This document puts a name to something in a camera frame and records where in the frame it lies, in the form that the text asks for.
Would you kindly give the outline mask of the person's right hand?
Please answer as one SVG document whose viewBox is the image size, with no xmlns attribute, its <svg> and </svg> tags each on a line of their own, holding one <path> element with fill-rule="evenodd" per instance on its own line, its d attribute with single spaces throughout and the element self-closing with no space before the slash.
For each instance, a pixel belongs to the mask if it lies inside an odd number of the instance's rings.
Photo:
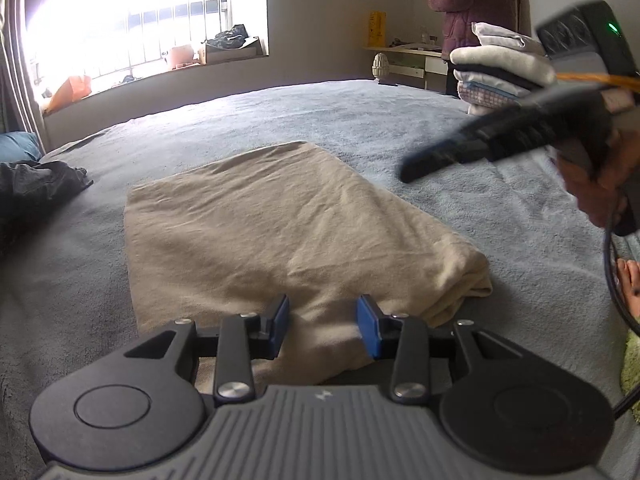
<svg viewBox="0 0 640 480">
<path fill-rule="evenodd" d="M 604 228 L 612 211 L 615 221 L 622 218 L 628 200 L 620 194 L 620 188 L 639 168 L 639 154 L 639 131 L 616 130 L 608 158 L 596 180 L 564 157 L 556 159 L 565 189 L 576 198 L 578 209 L 594 226 Z"/>
</svg>

